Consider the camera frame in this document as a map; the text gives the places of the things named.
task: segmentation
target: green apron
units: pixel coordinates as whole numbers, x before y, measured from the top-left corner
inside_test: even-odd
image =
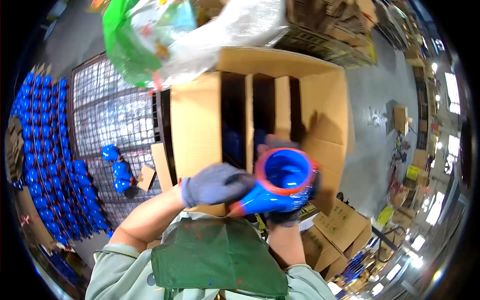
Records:
[[[165,242],[152,249],[156,285],[165,299],[184,288],[218,288],[283,299],[287,276],[245,219],[183,218]]]

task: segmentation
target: gray work glove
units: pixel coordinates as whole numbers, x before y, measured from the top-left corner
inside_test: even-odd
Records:
[[[193,177],[183,178],[180,192],[183,204],[214,205],[245,196],[255,186],[255,177],[227,163],[211,165]]]

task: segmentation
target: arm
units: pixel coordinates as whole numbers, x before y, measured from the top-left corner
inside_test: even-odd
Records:
[[[185,208],[179,185],[137,206],[113,233],[109,244],[123,243],[142,253]]]
[[[127,244],[141,253],[185,207],[238,199],[254,186],[254,178],[244,170],[229,164],[208,166],[136,207],[115,230],[109,244]]]
[[[306,264],[300,236],[300,224],[291,227],[267,222],[270,253],[284,269],[294,264]]]

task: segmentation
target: gray concrete floor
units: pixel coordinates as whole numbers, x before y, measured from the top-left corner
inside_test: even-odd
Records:
[[[105,51],[101,15],[88,13],[88,0],[70,1],[51,36],[40,47],[36,61],[52,63],[52,76],[68,76],[72,69]],[[402,52],[393,50],[377,33],[373,41],[378,59],[377,67],[346,71],[355,126],[355,152],[346,158],[340,190],[350,205],[367,217],[377,216],[386,204],[387,173],[396,136],[391,130],[394,103],[407,104],[417,132],[418,109],[412,67]],[[412,144],[408,164],[413,159],[417,137],[407,134]],[[108,242],[105,234],[77,242],[75,249],[91,267],[93,251]]]
[[[406,104],[411,125],[417,132],[418,104],[412,67],[402,52],[394,50],[376,31],[372,32],[378,64],[347,70],[348,92],[355,126],[355,152],[347,155],[340,191],[350,205],[367,217],[377,217],[386,205],[389,165],[396,144],[393,128],[393,106]],[[380,122],[372,120],[380,116]],[[409,132],[405,139],[412,148],[407,163],[400,170],[406,174],[417,144],[416,134]]]

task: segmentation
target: metal wire cage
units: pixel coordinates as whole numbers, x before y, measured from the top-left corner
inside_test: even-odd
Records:
[[[135,178],[143,164],[154,168],[150,145],[162,140],[160,109],[145,90],[125,82],[105,53],[75,68],[71,82],[68,117],[73,124],[73,156],[86,161],[102,208],[115,229],[137,205],[161,189],[155,178],[147,192],[136,186],[123,194],[116,192],[112,167],[99,149],[115,144]]]

